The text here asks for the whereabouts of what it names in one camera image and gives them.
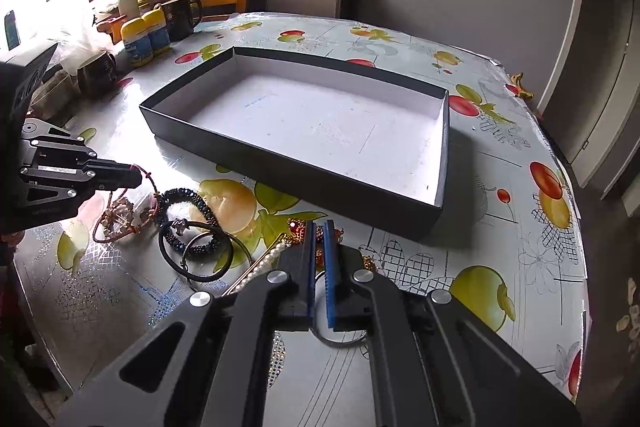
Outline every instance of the jewelry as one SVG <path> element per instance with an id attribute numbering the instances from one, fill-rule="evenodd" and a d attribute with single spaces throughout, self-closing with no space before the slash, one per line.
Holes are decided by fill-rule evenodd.
<path id="1" fill-rule="evenodd" d="M 161 234 L 164 235 L 167 243 L 171 245 L 171 247 L 177 251 L 178 253 L 184 253 L 186 245 L 180 241 L 177 237 L 175 237 L 174 233 L 170 230 L 170 227 L 174 227 L 176 233 L 178 235 L 182 235 L 184 228 L 186 227 L 186 223 L 194 223 L 194 221 L 187 221 L 186 219 L 177 219 L 175 221 L 170 222 L 166 217 L 167 210 L 174 203 L 184 203 L 184 202 L 192 203 L 204 216 L 206 219 L 206 224 L 209 225 L 207 228 L 202 226 L 201 229 L 207 230 L 220 230 L 220 224 L 216 219 L 213 211 L 209 208 L 209 205 L 202 199 L 202 197 L 197 193 L 191 190 L 190 188 L 172 188 L 171 190 L 166 191 L 161 196 L 158 196 L 158 211 L 156 212 L 156 225 L 160 227 Z M 191 254 L 194 257 L 200 256 L 204 253 L 213 253 L 218 247 L 221 246 L 221 236 L 226 237 L 226 233 L 222 232 L 221 234 L 213 235 L 211 237 L 211 241 L 207 245 L 197 245 L 196 247 L 191 248 Z"/>
<path id="2" fill-rule="evenodd" d="M 267 248 L 264 253 L 249 267 L 249 269 L 225 290 L 222 296 L 224 297 L 225 295 L 229 295 L 229 293 L 240 291 L 251 279 L 254 279 L 262 273 L 270 271 L 273 263 L 275 263 L 280 257 L 280 254 L 293 244 L 293 241 L 287 236 L 287 234 L 281 233 L 275 241 L 271 243 L 271 246 Z"/>
<path id="3" fill-rule="evenodd" d="M 376 267 L 376 263 L 374 263 L 373 258 L 369 255 L 362 255 L 362 263 L 364 264 L 365 270 L 369 270 L 373 273 L 378 272 L 378 268 Z"/>
<path id="4" fill-rule="evenodd" d="M 169 254 L 167 254 L 166 252 L 166 248 L 164 246 L 164 239 L 166 237 L 167 229 L 169 229 L 169 227 L 172 226 L 173 223 L 174 223 L 173 221 L 166 222 L 162 226 L 162 229 L 160 229 L 160 233 L 158 234 L 158 247 L 160 248 L 160 253 L 162 254 L 162 257 L 164 257 L 164 260 L 167 262 L 167 264 L 171 268 L 176 270 L 180 275 L 187 277 L 188 280 L 197 281 L 197 282 L 212 282 L 220 279 L 229 270 L 229 267 L 231 266 L 231 261 L 233 261 L 234 249 L 231 248 L 231 245 L 229 245 L 229 248 L 226 249 L 225 264 L 222 268 L 220 268 L 213 275 L 194 275 L 193 273 L 190 273 L 186 269 L 180 267 L 173 259 L 171 259 Z M 197 248 L 197 247 L 193 247 L 193 243 L 196 241 L 198 237 L 204 237 L 204 235 L 209 235 L 209 233 L 211 234 L 217 233 L 219 236 L 222 235 L 234 241 L 240 248 L 242 248 L 247 258 L 248 259 L 251 258 L 251 254 L 246 249 L 242 241 L 240 241 L 237 237 L 231 235 L 230 233 L 226 233 L 220 227 L 215 227 L 213 225 L 210 225 L 209 223 L 200 223 L 198 221 L 187 221 L 185 224 L 185 228 L 190 228 L 190 227 L 197 227 L 198 229 L 206 229 L 209 232 L 206 232 L 204 234 L 200 234 L 200 236 L 194 237 L 193 239 L 190 240 L 190 242 L 187 245 L 185 245 L 184 243 L 181 243 L 181 245 L 184 247 L 184 256 L 187 255 L 190 249 Z"/>
<path id="5" fill-rule="evenodd" d="M 305 222 L 301 219 L 289 220 L 289 230 L 291 232 L 292 241 L 294 245 L 302 243 L 305 237 Z M 335 240 L 338 243 L 342 242 L 342 236 L 344 235 L 343 229 L 335 230 Z M 322 249 L 322 227 L 316 227 L 316 269 L 319 270 L 324 267 L 324 254 Z"/>
<path id="6" fill-rule="evenodd" d="M 316 275 L 316 283 L 318 283 L 318 280 L 325 275 L 324 271 L 319 272 Z M 361 336 L 359 336 L 357 339 L 353 339 L 352 341 L 346 341 L 346 342 L 338 342 L 338 341 L 332 341 L 329 340 L 326 337 L 323 337 L 320 334 L 320 331 L 318 331 L 318 327 L 316 326 L 316 313 L 314 313 L 313 319 L 311 320 L 311 333 L 313 334 L 313 336 L 318 339 L 320 342 L 322 342 L 325 346 L 329 346 L 329 347 L 352 347 L 352 346 L 357 346 L 359 343 L 363 342 L 366 338 L 367 338 L 367 332 L 363 331 Z"/>
<path id="7" fill-rule="evenodd" d="M 189 225 L 188 225 L 188 221 L 183 220 L 184 221 L 184 227 L 182 229 L 182 231 L 184 231 L 184 229 L 188 229 Z M 189 272 L 189 266 L 187 265 L 187 253 L 189 252 L 189 249 L 192 248 L 193 243 L 195 243 L 197 240 L 199 240 L 200 238 L 206 237 L 207 235 L 212 235 L 216 233 L 213 230 L 207 230 L 207 232 L 202 232 L 201 234 L 198 234 L 197 236 L 193 237 L 188 243 L 187 246 L 184 248 L 184 253 L 182 254 L 182 259 L 180 260 L 180 267 L 185 270 L 186 272 Z M 231 235 L 231 234 L 227 234 L 229 237 L 232 238 L 233 241 L 235 241 L 236 243 L 238 243 L 238 245 L 241 247 L 241 250 L 244 252 L 247 260 L 249 261 L 249 264 L 251 264 L 254 260 L 251 258 L 251 253 L 249 252 L 249 250 L 247 250 L 247 247 L 245 247 L 245 245 L 235 236 Z M 233 248 L 231 248 L 231 253 L 229 255 L 226 256 L 226 261 L 225 264 L 220 267 L 219 270 L 213 272 L 213 275 L 218 276 L 217 279 L 219 279 L 220 277 L 222 277 L 230 268 L 231 266 L 231 262 L 233 260 L 234 254 L 233 254 Z M 186 277 L 187 279 L 187 284 L 189 285 L 189 288 L 191 288 L 194 292 L 199 291 L 198 289 L 196 289 L 193 286 L 193 279 L 191 277 Z"/>
<path id="8" fill-rule="evenodd" d="M 133 204 L 129 201 L 129 198 L 125 197 L 127 189 L 125 188 L 113 202 L 113 191 L 111 191 L 107 200 L 107 206 L 94 226 L 92 233 L 94 243 L 112 243 L 131 233 L 139 233 L 140 230 L 148 225 L 156 216 L 156 212 L 158 211 L 158 188 L 151 177 L 151 172 L 145 171 L 145 169 L 139 165 L 133 165 L 133 167 L 142 172 L 154 188 L 154 201 L 152 206 L 145 208 L 145 210 L 140 213 L 140 220 L 142 222 L 138 226 L 134 226 Z M 98 231 L 98 225 L 102 225 L 104 228 L 104 239 L 95 237 Z"/>

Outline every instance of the cup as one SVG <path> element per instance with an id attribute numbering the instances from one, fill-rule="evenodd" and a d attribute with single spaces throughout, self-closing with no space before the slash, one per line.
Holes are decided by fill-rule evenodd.
<path id="1" fill-rule="evenodd" d="M 78 68 L 78 87 L 87 98 L 100 98 L 115 86 L 116 59 L 102 52 L 84 61 Z"/>
<path id="2" fill-rule="evenodd" d="M 198 20 L 193 21 L 191 5 L 198 6 Z M 172 42 L 181 41 L 193 33 L 195 26 L 202 22 L 201 0 L 172 0 L 161 4 L 166 20 L 166 29 Z"/>

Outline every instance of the beaded bracelet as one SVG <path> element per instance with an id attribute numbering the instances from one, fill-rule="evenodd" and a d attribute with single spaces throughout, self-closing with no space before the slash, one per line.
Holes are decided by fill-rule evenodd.
<path id="1" fill-rule="evenodd" d="M 184 267 L 179 266 L 173 259 L 171 259 L 171 256 L 169 256 L 169 254 L 167 254 L 166 248 L 164 247 L 164 241 L 162 240 L 162 238 L 166 238 L 167 235 L 167 231 L 169 230 L 169 228 L 171 227 L 172 221 L 167 221 L 164 223 L 164 225 L 162 225 L 162 228 L 160 229 L 160 233 L 158 234 L 158 247 L 160 248 L 160 253 L 162 254 L 162 257 L 164 257 L 164 260 L 167 262 L 167 264 L 169 266 L 171 266 L 171 268 L 173 268 L 175 271 L 177 271 L 180 275 L 187 277 L 188 281 L 197 281 L 197 282 L 213 282 L 216 281 L 218 279 L 220 279 L 223 275 L 226 274 L 226 272 L 229 270 L 229 267 L 231 266 L 231 262 L 233 261 L 234 258 L 234 251 L 233 248 L 231 248 L 231 245 L 229 245 L 228 250 L 226 250 L 226 258 L 225 258 L 225 264 L 223 264 L 223 266 L 217 270 L 216 272 L 214 272 L 212 275 L 196 275 L 193 273 L 190 273 L 186 268 L 186 264 L 184 263 L 184 258 L 182 258 L 182 261 L 180 262 L 181 264 L 183 264 Z M 198 223 L 196 221 L 187 221 L 185 222 L 185 227 L 189 228 L 189 227 L 198 227 L 200 229 L 206 229 L 209 230 L 210 233 L 216 233 L 219 236 L 223 236 L 223 237 L 227 237 L 226 232 L 224 232 L 220 227 L 216 226 L 216 225 L 209 225 L 207 223 Z M 193 246 L 193 242 L 194 240 L 199 237 L 196 236 L 194 237 L 190 242 L 189 242 L 189 250 L 193 250 L 195 247 Z M 246 247 L 244 247 L 244 245 L 242 244 L 242 242 L 237 239 L 236 237 L 233 237 L 233 240 L 242 245 L 242 247 L 246 250 Z M 185 249 L 185 253 L 188 253 L 186 251 L 186 246 L 184 245 L 184 243 L 181 243 L 180 241 L 178 241 L 178 243 L 180 243 L 183 247 L 183 249 Z"/>
<path id="2" fill-rule="evenodd" d="M 174 233 L 171 231 L 171 227 L 167 226 L 167 224 L 172 223 L 173 221 L 169 221 L 166 216 L 167 210 L 174 203 L 184 203 L 184 202 L 192 203 L 204 216 L 207 221 L 207 225 L 213 227 L 215 229 L 220 229 L 220 224 L 216 219 L 213 211 L 209 208 L 209 205 L 202 199 L 202 197 L 197 193 L 191 190 L 190 188 L 171 188 L 171 190 L 166 191 L 164 194 L 158 196 L 158 210 L 156 212 L 156 225 L 161 230 L 161 234 L 164 235 L 164 239 L 171 245 L 171 247 L 182 254 L 185 253 L 186 245 L 180 241 L 177 237 L 175 237 Z M 178 229 L 178 235 L 182 235 L 181 231 Z M 224 246 L 225 250 L 230 248 L 229 239 L 225 234 L 216 234 L 211 236 L 211 240 L 206 245 L 197 245 L 191 247 L 189 250 L 189 254 L 193 257 L 197 257 L 199 255 L 205 253 L 214 253 L 220 246 Z"/>

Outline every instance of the table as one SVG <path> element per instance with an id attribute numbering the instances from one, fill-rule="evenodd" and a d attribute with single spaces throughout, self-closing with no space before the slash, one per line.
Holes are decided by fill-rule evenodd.
<path id="1" fill-rule="evenodd" d="M 244 14 L 199 28 L 171 52 L 127 75 L 113 97 L 81 110 L 66 128 L 83 132 L 99 157 L 150 170 L 160 190 L 197 189 L 203 180 L 218 180 L 204 186 L 219 196 L 241 192 L 244 203 L 238 203 L 232 216 L 244 216 L 244 221 L 228 226 L 235 232 L 244 227 L 238 233 L 254 258 L 278 223 L 286 222 L 279 216 L 334 219 L 344 229 L 344 243 L 371 255 L 379 271 L 399 287 L 415 293 L 450 289 L 549 382 L 575 399 L 588 320 L 578 214 L 559 162 L 497 62 L 345 20 Z M 263 185 L 258 188 L 242 174 L 155 139 L 140 102 L 233 45 L 350 60 L 449 89 L 444 212 L 425 245 Z M 382 160 L 393 161 L 380 153 Z M 143 184 L 129 196 L 142 206 L 150 192 Z M 76 272 L 58 265 L 63 232 L 91 230 L 105 201 L 106 194 L 97 193 L 78 218 L 29 230 L 14 259 L 23 307 L 69 393 L 191 294 L 185 279 L 162 260 L 152 229 L 110 245 L 94 244 L 87 236 Z M 246 266 L 240 264 L 204 287 L 219 295 Z M 328 334 L 350 339 L 357 333 Z M 275 336 L 274 353 L 284 355 L 284 361 L 270 372 L 266 426 L 332 427 L 345 419 L 353 426 L 374 424 L 364 346 L 332 349 L 310 333 L 282 332 Z"/>

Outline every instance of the printed flower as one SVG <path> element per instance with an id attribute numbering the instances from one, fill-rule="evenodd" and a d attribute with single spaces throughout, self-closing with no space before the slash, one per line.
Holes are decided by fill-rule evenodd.
<path id="1" fill-rule="evenodd" d="M 518 261 L 525 267 L 528 286 L 535 286 L 540 295 L 545 291 L 556 292 L 558 282 L 554 277 L 558 273 L 558 258 L 553 248 L 547 248 L 542 243 L 542 236 L 533 245 L 528 237 L 523 241 Z"/>

